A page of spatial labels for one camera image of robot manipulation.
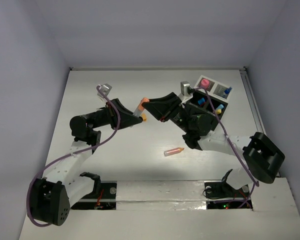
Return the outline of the dark orange marker cap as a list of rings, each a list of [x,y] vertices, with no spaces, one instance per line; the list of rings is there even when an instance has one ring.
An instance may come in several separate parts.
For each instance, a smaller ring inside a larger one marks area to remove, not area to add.
[[[144,111],[145,108],[143,107],[143,103],[148,103],[149,101],[150,101],[150,100],[149,100],[148,98],[144,97],[144,98],[140,101],[140,103],[139,103],[137,109],[138,109],[139,111]]]

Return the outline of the red orange marker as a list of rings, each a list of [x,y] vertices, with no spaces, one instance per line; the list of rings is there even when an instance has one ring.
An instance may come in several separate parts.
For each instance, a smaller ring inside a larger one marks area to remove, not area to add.
[[[172,155],[176,155],[181,153],[182,151],[184,151],[185,149],[183,147],[177,147],[177,148],[173,148],[173,149],[169,149],[163,152],[165,157],[169,157]]]

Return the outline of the pink cap marker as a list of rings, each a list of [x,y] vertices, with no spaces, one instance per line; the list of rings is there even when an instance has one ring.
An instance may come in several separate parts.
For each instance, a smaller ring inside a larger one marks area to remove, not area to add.
[[[207,89],[210,85],[210,81],[206,78],[202,78],[200,81],[200,87]]]

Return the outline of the yellow marker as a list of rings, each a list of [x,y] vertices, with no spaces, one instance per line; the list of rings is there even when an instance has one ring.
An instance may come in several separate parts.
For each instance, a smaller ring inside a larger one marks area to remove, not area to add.
[[[221,110],[221,109],[216,109],[216,110],[215,110],[215,113],[216,113],[217,115],[220,115],[220,114],[222,113],[222,110]]]

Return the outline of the light blue marker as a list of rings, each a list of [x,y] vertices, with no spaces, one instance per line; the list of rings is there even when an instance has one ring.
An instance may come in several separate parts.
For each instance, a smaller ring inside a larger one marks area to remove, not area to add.
[[[223,104],[220,104],[217,108],[216,108],[216,110],[222,110],[224,108],[224,105]]]

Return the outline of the clear blue cap bottle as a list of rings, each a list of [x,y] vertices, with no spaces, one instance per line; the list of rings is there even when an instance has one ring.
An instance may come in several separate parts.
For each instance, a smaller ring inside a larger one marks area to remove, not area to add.
[[[227,99],[231,91],[232,91],[232,87],[226,88],[226,89],[224,90],[224,92],[223,92],[222,97],[223,97],[224,99]]]

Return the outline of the orange tip clear marker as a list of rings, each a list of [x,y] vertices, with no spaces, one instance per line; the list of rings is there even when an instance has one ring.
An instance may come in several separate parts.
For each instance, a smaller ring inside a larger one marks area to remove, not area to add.
[[[140,110],[138,107],[135,109],[135,111],[133,112],[133,116],[139,118],[142,114],[143,110]]]

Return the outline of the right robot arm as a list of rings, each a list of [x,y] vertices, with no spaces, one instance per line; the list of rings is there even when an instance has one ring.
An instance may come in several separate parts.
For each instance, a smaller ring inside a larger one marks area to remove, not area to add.
[[[221,116],[213,113],[220,102],[195,91],[190,98],[175,93],[149,99],[141,104],[160,122],[171,121],[182,129],[185,144],[194,150],[212,151],[235,156],[241,167],[227,172],[220,190],[232,196],[242,186],[252,183],[272,184],[285,160],[283,152],[262,132],[252,136],[217,133]]]

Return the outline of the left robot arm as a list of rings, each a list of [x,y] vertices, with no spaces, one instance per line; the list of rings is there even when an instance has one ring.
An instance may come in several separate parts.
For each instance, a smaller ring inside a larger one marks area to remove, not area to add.
[[[26,211],[37,227],[61,226],[70,208],[82,197],[94,198],[101,193],[101,179],[97,174],[81,172],[81,165],[93,156],[96,149],[109,142],[114,135],[101,141],[96,128],[109,125],[117,132],[142,122],[144,111],[140,103],[134,112],[115,98],[95,112],[74,116],[69,126],[74,140],[69,153],[50,162],[30,182],[26,196]]]

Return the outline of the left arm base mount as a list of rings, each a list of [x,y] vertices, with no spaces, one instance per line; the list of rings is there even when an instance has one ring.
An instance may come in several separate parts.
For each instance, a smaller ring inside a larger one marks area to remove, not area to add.
[[[117,182],[101,182],[98,194],[90,193],[75,203],[72,210],[116,210]]]

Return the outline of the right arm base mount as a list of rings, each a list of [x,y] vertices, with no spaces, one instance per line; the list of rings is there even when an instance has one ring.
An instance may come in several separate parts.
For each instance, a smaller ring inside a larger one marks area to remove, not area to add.
[[[250,194],[249,186],[246,184],[239,189],[234,189],[226,182],[232,170],[227,171],[220,181],[204,183],[202,195],[207,199],[206,208],[208,210],[252,209],[250,199],[241,206]]]

